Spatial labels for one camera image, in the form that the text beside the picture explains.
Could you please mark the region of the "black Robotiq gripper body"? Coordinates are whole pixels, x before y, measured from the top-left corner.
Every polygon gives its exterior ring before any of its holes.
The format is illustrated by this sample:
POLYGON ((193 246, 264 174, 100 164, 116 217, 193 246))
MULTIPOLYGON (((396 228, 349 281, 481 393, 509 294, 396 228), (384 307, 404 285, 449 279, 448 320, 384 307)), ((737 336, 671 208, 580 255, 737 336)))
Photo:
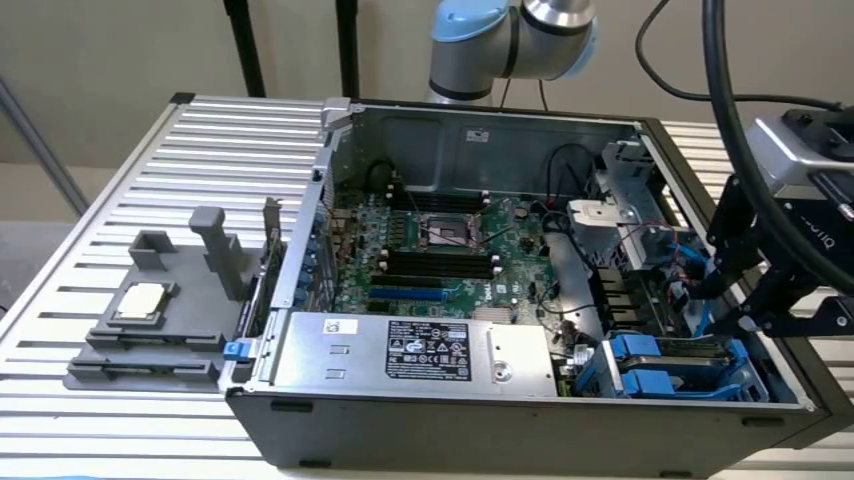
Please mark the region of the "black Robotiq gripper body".
POLYGON ((828 278, 832 265, 852 277, 852 173, 818 170, 802 185, 781 185, 773 199, 793 228, 808 242, 820 262, 802 262, 802 268, 820 286, 852 296, 852 287, 839 287, 828 278))

